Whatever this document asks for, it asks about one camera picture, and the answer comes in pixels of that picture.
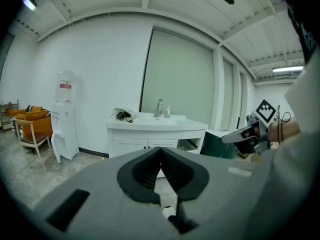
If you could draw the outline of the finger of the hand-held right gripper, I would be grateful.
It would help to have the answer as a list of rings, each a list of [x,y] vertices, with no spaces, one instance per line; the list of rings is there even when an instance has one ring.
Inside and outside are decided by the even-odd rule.
[[[260,121],[256,120],[253,123],[238,129],[235,132],[224,135],[221,140],[224,144],[235,144],[248,140],[259,140]]]
[[[240,142],[235,142],[234,146],[241,154],[254,154],[256,153],[255,146],[258,144],[259,139],[256,136],[249,137]]]

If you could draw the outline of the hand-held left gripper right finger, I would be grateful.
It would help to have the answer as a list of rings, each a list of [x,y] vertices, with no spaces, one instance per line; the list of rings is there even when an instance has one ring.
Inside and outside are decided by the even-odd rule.
[[[209,182],[209,172],[194,159],[200,155],[177,148],[160,149],[161,170],[180,202],[197,199]]]

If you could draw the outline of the person's right hand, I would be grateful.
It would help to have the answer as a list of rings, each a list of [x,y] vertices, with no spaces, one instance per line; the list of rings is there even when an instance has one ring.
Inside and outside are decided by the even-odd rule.
[[[300,132],[300,127],[295,120],[282,122],[280,124],[278,124],[277,122],[273,122],[269,125],[268,140],[271,143],[280,143],[281,141],[298,135]]]

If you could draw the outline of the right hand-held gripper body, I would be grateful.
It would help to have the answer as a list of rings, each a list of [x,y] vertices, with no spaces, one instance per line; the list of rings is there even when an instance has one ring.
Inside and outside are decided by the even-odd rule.
[[[276,114],[276,109],[265,99],[259,106],[246,116],[248,129],[245,138],[250,141],[257,155],[270,149],[270,125]]]

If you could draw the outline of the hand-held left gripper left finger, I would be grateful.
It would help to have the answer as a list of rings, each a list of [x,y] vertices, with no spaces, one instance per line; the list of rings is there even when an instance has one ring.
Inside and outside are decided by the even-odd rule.
[[[160,204],[155,185],[161,170],[161,158],[161,148],[155,147],[128,161],[118,170],[118,185],[130,199],[140,203]]]

